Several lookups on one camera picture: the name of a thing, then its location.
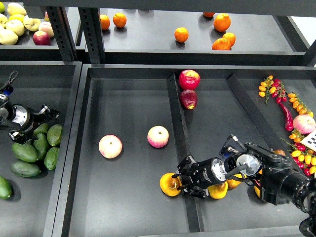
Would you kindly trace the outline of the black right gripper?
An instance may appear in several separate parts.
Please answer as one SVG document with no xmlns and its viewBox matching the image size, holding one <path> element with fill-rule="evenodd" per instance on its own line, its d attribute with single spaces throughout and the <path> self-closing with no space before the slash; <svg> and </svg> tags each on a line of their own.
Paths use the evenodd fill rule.
<svg viewBox="0 0 316 237">
<path fill-rule="evenodd" d="M 197 162 L 192 155 L 188 155 L 178 164 L 177 169 L 172 178 L 188 176 L 191 181 L 190 184 L 180 185 L 177 190 L 195 198 L 206 199 L 209 196 L 209 191 L 206 190 L 208 187 L 226 181 L 224 162 L 217 157 Z"/>
</svg>

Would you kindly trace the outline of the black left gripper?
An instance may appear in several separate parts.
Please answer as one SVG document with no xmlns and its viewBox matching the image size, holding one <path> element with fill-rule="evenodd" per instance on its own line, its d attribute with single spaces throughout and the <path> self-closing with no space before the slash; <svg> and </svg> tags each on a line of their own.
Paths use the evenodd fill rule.
<svg viewBox="0 0 316 237">
<path fill-rule="evenodd" d="M 25 144 L 32 140 L 37 140 L 33 134 L 34 130 L 43 123 L 59 118 L 60 111 L 43 104 L 40 111 L 36 112 L 21 104 L 14 104 L 13 115 L 10 121 L 13 122 L 13 129 L 9 132 L 11 140 L 18 144 Z"/>
</svg>

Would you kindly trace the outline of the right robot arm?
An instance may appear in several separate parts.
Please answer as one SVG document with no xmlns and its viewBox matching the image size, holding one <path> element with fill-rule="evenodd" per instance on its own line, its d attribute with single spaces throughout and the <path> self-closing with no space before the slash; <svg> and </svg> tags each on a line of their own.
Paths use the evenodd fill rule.
<svg viewBox="0 0 316 237">
<path fill-rule="evenodd" d="M 242 144 L 230 135 L 241 148 L 224 144 L 220 157 L 195 161 L 187 155 L 171 176 L 171 186 L 191 196 L 206 198 L 208 187 L 222 185 L 234 179 L 251 182 L 259 190 L 259 198 L 273 205 L 293 203 L 309 217 L 299 225 L 306 237 L 316 235 L 316 181 L 292 168 L 292 158 L 269 151 L 252 142 Z"/>
</svg>

